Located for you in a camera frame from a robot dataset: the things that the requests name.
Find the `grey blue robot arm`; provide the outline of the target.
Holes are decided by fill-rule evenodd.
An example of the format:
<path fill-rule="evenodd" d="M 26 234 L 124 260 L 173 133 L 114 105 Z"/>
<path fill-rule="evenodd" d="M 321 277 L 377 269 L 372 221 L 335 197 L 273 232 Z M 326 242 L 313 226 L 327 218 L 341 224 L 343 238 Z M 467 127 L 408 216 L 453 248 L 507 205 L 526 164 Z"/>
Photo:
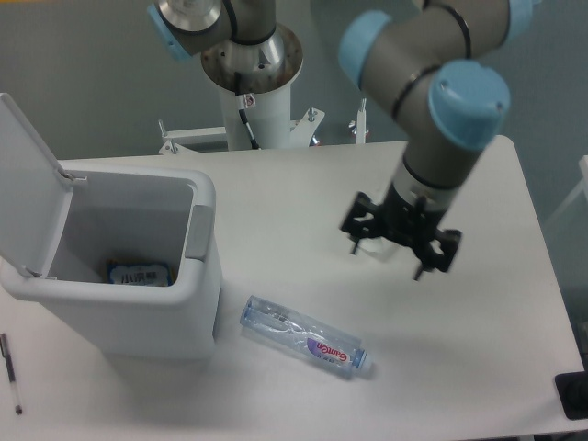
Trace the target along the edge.
<path fill-rule="evenodd" d="M 370 10 L 345 30 L 342 70 L 407 134 L 385 198 L 358 193 L 341 230 L 354 244 L 384 238 L 410 248 L 420 272 L 447 272 L 462 234 L 440 221 L 483 150 L 501 130 L 511 97 L 504 79 L 479 58 L 529 27 L 531 1 L 423 1 L 401 24 Z M 225 118 L 236 146 L 277 147 L 261 97 L 300 71 L 301 53 L 277 23 L 272 1 L 155 1 L 147 13 L 178 60 L 198 56 L 229 95 Z"/>

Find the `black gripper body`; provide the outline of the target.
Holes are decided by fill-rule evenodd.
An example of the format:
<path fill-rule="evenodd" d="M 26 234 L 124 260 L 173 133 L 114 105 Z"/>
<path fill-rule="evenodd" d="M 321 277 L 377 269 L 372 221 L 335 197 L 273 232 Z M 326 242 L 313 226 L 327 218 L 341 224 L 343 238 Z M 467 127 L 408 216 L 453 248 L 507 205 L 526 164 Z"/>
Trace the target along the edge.
<path fill-rule="evenodd" d="M 391 185 L 379 206 L 379 233 L 385 239 L 413 250 L 453 249 L 453 231 L 441 230 L 440 222 L 448 207 L 439 207 L 431 198 L 418 194 L 411 201 Z"/>

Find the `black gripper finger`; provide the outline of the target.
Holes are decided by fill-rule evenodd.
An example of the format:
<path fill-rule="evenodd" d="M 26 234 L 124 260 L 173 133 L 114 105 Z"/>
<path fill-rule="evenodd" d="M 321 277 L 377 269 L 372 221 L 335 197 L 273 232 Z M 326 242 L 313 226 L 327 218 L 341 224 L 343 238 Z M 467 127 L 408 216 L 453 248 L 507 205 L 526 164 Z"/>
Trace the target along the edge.
<path fill-rule="evenodd" d="M 356 255 L 361 241 L 384 237 L 385 226 L 380 216 L 379 205 L 364 192 L 357 192 L 339 227 L 353 243 L 350 254 Z"/>
<path fill-rule="evenodd" d="M 418 281 L 424 272 L 447 273 L 458 252 L 461 239 L 460 230 L 436 230 L 431 241 L 415 242 L 412 250 L 420 264 L 415 270 L 413 280 Z"/>

